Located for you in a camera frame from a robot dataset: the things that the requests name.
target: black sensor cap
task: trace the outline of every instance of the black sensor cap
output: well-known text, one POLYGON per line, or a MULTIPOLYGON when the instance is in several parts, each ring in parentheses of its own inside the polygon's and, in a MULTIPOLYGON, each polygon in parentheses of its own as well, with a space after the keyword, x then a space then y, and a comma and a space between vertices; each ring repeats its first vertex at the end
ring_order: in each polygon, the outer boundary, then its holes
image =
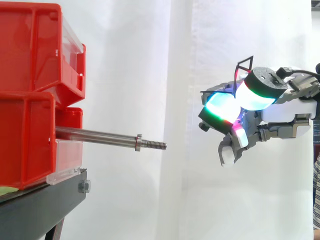
POLYGON ((278 99, 287 89, 287 84, 268 67, 255 67, 244 79, 245 85, 263 98, 278 99))

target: yellow green object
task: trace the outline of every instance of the yellow green object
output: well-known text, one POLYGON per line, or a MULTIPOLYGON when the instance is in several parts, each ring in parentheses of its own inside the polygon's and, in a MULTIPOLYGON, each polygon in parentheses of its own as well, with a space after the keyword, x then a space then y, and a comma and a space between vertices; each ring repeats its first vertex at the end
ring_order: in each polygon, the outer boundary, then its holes
POLYGON ((0 186, 0 196, 8 194, 8 193, 14 193, 18 191, 18 188, 10 187, 10 186, 0 186))

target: metal rod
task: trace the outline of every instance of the metal rod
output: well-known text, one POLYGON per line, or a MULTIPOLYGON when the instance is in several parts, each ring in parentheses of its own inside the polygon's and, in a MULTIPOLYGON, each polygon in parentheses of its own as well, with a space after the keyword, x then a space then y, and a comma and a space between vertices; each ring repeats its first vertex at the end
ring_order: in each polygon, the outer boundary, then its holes
POLYGON ((73 140, 96 144, 106 144, 125 148, 132 148, 140 151, 141 148, 166 150, 167 144, 158 141, 142 139, 142 135, 128 136, 114 133, 90 131, 72 127, 55 127, 55 137, 62 140, 73 140))

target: robotic hand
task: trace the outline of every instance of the robotic hand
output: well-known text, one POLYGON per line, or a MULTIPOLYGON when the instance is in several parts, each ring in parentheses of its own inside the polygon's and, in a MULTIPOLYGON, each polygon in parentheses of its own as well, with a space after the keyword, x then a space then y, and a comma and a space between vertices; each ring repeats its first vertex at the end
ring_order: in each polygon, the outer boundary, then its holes
POLYGON ((225 134, 218 147, 223 167, 257 142, 303 135, 311 128, 309 119, 320 115, 320 64, 313 73, 290 67, 252 69, 252 61, 253 56, 238 63, 234 81, 202 91, 199 127, 225 134), (240 66, 248 60, 249 68, 240 66), (236 81, 239 69, 248 73, 236 81))

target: striped shirt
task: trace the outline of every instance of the striped shirt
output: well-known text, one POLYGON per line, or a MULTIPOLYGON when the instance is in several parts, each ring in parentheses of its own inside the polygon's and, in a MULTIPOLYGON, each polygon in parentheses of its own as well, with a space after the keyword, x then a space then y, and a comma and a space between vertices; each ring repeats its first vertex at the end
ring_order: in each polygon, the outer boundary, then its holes
POLYGON ((313 229, 320 229, 320 154, 313 165, 313 229))

